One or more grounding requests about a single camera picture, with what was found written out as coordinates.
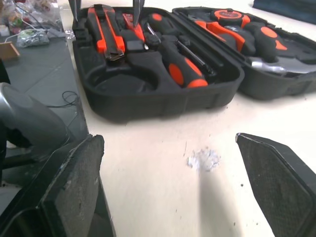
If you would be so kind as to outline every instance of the gray floor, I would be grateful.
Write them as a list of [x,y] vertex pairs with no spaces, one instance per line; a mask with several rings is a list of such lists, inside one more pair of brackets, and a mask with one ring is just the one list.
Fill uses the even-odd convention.
[[[73,65],[65,41],[51,39],[48,45],[17,49],[21,55],[19,59],[5,62],[11,84],[15,88],[45,105],[52,106],[65,105],[62,98],[64,91],[74,91],[78,94]],[[64,121],[76,137],[81,138],[87,134],[85,121],[80,113],[77,113],[76,106],[51,110]]]

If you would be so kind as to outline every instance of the orange and black handle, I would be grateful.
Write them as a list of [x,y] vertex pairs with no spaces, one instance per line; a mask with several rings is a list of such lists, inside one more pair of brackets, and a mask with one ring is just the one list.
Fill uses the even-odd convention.
[[217,9],[211,12],[210,18],[217,21],[221,26],[244,27],[251,22],[248,15],[232,9]]
[[149,15],[148,23],[154,31],[160,32],[162,35],[178,36],[180,34],[171,22],[160,14],[154,13]]
[[197,66],[179,53],[175,42],[162,41],[158,51],[171,77],[178,85],[186,88],[208,85]]
[[234,39],[236,40],[237,50],[242,54],[247,56],[255,54],[256,48],[254,45],[253,36],[244,32],[242,28],[238,28],[238,26],[225,28],[221,26],[217,21],[206,23],[206,27],[209,29],[209,31],[217,35],[228,34],[234,37]]
[[277,62],[277,57],[294,58],[295,54],[289,50],[284,40],[272,29],[263,23],[251,22],[244,27],[252,33],[256,41],[258,56],[267,62]]
[[132,30],[135,35],[142,41],[145,42],[144,33],[140,24],[137,24],[136,27],[133,25],[134,17],[132,14],[123,14],[124,21],[129,30]]
[[115,11],[107,5],[95,4],[88,9],[86,25],[96,41],[99,53],[125,53],[125,45],[115,20]]
[[207,22],[204,21],[201,18],[198,18],[196,16],[193,15],[189,15],[189,19],[194,21],[197,25],[201,26],[202,28],[204,28],[207,32],[209,32],[211,35],[215,36],[216,38],[218,38],[219,40],[221,40],[222,42],[225,42],[226,44],[228,44],[230,47],[236,49],[236,40],[228,35],[228,34],[216,34],[212,31],[210,31],[207,28]]

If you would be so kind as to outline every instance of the table surface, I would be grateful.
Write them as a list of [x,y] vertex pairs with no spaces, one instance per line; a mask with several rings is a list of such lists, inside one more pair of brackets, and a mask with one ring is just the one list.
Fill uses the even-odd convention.
[[[82,0],[82,7],[97,1]],[[58,0],[65,30],[72,15],[67,0]],[[131,6],[132,0],[103,4]],[[316,26],[251,8],[249,0],[146,0],[145,6],[233,8],[255,14],[290,32],[316,40]],[[71,41],[69,50],[73,58]],[[78,87],[89,132],[101,134],[105,154],[101,178],[119,237],[272,237],[246,174],[235,135],[267,137],[288,145],[313,171],[316,159],[316,93],[255,101],[237,93],[230,104],[172,119],[113,124],[96,115]],[[212,172],[186,165],[193,151],[205,147],[221,157]]]

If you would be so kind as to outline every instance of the screwdriver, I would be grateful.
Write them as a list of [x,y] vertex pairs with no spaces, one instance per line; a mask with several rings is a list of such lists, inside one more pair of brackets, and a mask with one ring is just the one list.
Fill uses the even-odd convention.
[[148,23],[154,31],[160,32],[162,35],[178,36],[180,32],[171,24],[171,22],[160,14],[154,13],[149,15]]
[[[149,24],[147,24],[147,27],[149,32],[155,35],[155,32]],[[175,42],[167,40],[160,41],[158,51],[161,53],[162,60],[171,77],[178,85],[186,88],[208,85],[205,77],[197,66],[192,63],[190,59],[179,53]]]
[[277,57],[294,58],[295,54],[288,49],[283,39],[272,29],[263,23],[250,22],[244,27],[250,31],[254,38],[258,56],[261,56],[266,62],[274,63],[278,61]]

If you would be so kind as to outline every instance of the open tool case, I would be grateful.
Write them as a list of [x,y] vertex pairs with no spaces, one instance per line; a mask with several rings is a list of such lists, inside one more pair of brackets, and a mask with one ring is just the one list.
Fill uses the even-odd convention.
[[[186,7],[186,8],[176,8],[173,10],[173,13],[177,15],[183,21],[190,23],[192,26],[196,25],[194,23],[194,19],[189,19],[189,15],[197,16],[201,18],[203,21],[214,21],[211,19],[210,15],[212,12],[216,11],[215,8],[207,8],[207,7]],[[297,33],[289,33],[284,31],[282,28],[277,28],[275,25],[267,22],[266,20],[256,17],[254,15],[248,13],[242,13],[242,18],[246,15],[249,20],[255,23],[259,23],[265,25],[269,29],[275,31],[279,36],[281,36],[281,40],[283,44],[293,53],[294,55],[289,55],[287,51],[280,53],[283,57],[289,57],[289,59],[296,58],[299,62],[289,62],[289,67],[293,67],[294,71],[297,70],[301,66],[301,62],[306,63],[302,64],[303,70],[310,68],[314,70],[314,72],[310,73],[286,73],[282,72],[280,74],[265,72],[260,69],[256,69],[251,66],[250,62],[248,62],[245,54],[242,54],[238,51],[238,49],[233,49],[231,47],[227,47],[227,44],[224,43],[226,49],[230,52],[230,55],[234,57],[239,64],[242,66],[242,69],[245,73],[245,78],[242,84],[239,87],[239,90],[244,94],[247,94],[253,98],[260,100],[271,100],[275,98],[279,98],[285,95],[298,95],[303,93],[309,93],[316,90],[316,42],[303,37]],[[208,35],[210,40],[213,40],[215,37],[209,34],[205,29],[199,27],[199,30]],[[258,49],[266,50],[266,47],[256,46],[255,54],[252,56],[256,57],[258,53]]]
[[[115,22],[108,32],[104,30],[104,35],[106,41],[107,34],[117,36],[114,37],[117,47],[108,47],[105,54],[100,51],[102,45],[96,43],[100,37],[91,30],[93,23],[88,20],[91,8],[81,9],[78,21],[75,20],[73,24],[76,36],[73,48],[91,108],[107,119],[125,121],[221,107],[232,100],[238,88],[245,94],[265,100],[316,89],[315,73],[280,75],[255,69],[247,57],[239,52],[240,48],[228,45],[229,37],[226,43],[219,39],[226,39],[226,34],[218,34],[220,37],[211,35],[191,18],[191,15],[201,15],[203,18],[213,10],[188,7],[177,8],[169,13],[158,8],[143,8],[139,24],[145,35],[144,45],[137,35],[131,34],[124,23],[126,19],[122,19],[122,13],[131,16],[132,7],[95,5],[92,13],[99,20]],[[307,38],[275,28],[258,17],[249,15],[249,18],[274,29],[288,41],[294,40],[299,47],[308,51],[307,56],[309,50],[316,49],[316,43]],[[157,47],[151,41],[154,36],[149,36],[148,22],[155,37],[158,36],[162,42]],[[95,29],[99,27],[95,22],[94,25]],[[166,41],[173,42],[176,47],[169,47]],[[198,59],[179,47],[179,44],[189,48]],[[109,51],[115,55],[111,60]],[[188,71],[181,67],[174,68],[173,60],[179,59],[175,56],[179,53],[186,57],[180,64],[189,66]],[[193,83],[186,81],[186,78],[192,77],[195,78]]]

